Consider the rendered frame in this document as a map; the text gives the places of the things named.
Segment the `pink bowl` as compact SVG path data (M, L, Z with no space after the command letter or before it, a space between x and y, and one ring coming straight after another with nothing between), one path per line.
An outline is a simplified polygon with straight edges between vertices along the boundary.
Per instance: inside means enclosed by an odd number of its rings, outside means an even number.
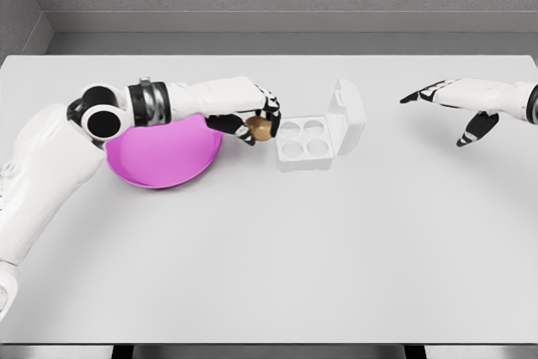
M105 144L112 172L136 187L168 188L203 173L219 153L224 134L196 114L181 121L131 128Z

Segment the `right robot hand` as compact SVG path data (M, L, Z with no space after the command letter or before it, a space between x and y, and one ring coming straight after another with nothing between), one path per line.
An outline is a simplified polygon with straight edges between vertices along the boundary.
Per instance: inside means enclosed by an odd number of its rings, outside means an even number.
M444 80L412 92L399 102L405 104L424 100L448 108L475 111L476 114L456 142L457 147L463 147L482 139L499 122L496 102L500 89L500 82L472 78Z

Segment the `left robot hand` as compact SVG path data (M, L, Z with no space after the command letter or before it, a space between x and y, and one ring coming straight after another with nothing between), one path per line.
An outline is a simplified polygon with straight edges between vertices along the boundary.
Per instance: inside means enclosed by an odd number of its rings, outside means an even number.
M257 118L265 114L271 124L271 138L275 138L281 123L281 105L277 97L247 77L231 77L206 83L203 111L210 129L235 135L247 145L254 145L257 138L239 114L253 112Z

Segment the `white egg box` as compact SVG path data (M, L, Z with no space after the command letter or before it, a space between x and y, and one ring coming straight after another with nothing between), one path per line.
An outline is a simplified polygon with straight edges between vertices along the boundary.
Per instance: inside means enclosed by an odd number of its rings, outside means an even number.
M324 115L283 119L276 137L282 172L325 170L350 153L365 129L367 116L358 86L340 79Z

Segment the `brown egg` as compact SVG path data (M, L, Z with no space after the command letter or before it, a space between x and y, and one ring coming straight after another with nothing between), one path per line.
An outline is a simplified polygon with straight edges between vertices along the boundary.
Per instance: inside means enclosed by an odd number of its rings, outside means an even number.
M272 138L272 122L262 116L251 116L245 121L251 135L256 141L268 141Z

